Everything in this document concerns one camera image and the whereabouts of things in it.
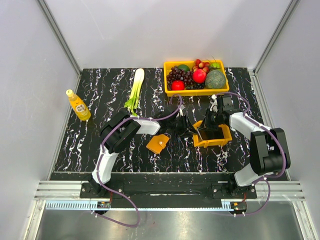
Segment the small yellow plastic bin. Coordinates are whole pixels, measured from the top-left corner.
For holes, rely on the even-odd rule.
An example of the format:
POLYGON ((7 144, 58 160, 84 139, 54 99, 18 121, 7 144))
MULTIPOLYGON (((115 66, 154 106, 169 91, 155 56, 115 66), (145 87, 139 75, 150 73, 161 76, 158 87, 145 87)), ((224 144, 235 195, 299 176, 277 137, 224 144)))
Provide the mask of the small yellow plastic bin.
POLYGON ((202 140, 200 135, 192 135, 193 138, 193 146, 194 147, 212 147, 212 146, 225 146, 228 142, 232 140, 232 135, 230 128, 225 124, 220 124, 218 126, 219 129, 222 130, 224 138, 223 139, 215 139, 215 140, 202 140))

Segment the orange leather card holder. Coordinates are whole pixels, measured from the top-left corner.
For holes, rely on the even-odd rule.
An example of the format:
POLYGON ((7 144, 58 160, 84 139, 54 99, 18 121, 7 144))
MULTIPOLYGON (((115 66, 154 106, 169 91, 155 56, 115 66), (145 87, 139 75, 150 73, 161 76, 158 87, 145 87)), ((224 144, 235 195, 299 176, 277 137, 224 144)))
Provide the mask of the orange leather card holder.
POLYGON ((166 148, 170 138, 165 134, 154 135, 149 143, 146 145, 146 148, 153 152, 154 154, 160 154, 163 149, 166 148))

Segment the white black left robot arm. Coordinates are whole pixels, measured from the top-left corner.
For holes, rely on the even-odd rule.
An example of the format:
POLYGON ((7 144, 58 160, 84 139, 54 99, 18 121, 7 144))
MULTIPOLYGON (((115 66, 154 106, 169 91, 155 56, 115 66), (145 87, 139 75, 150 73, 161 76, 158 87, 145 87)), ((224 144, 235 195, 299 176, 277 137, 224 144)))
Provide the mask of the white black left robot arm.
POLYGON ((177 109, 166 109, 159 112, 156 118, 133 116, 123 109, 113 115, 100 132, 102 144, 98 162, 89 180, 91 192, 98 198, 107 195, 109 186, 106 183, 111 179, 116 158, 136 135, 157 136, 167 130, 183 137, 197 133, 189 118, 177 109))

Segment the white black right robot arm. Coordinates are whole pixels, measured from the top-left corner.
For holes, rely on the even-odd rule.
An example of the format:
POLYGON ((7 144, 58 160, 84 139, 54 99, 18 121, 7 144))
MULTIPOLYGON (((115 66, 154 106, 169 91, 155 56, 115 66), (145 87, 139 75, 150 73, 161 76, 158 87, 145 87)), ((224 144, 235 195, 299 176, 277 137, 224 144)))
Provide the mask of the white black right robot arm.
POLYGON ((271 128, 233 105, 231 92, 212 95, 200 129, 207 137, 222 136, 221 125, 236 130, 249 140, 249 164, 233 173, 227 182, 227 192, 239 198, 246 189, 267 178, 279 178, 291 165, 287 139, 282 128, 271 128))

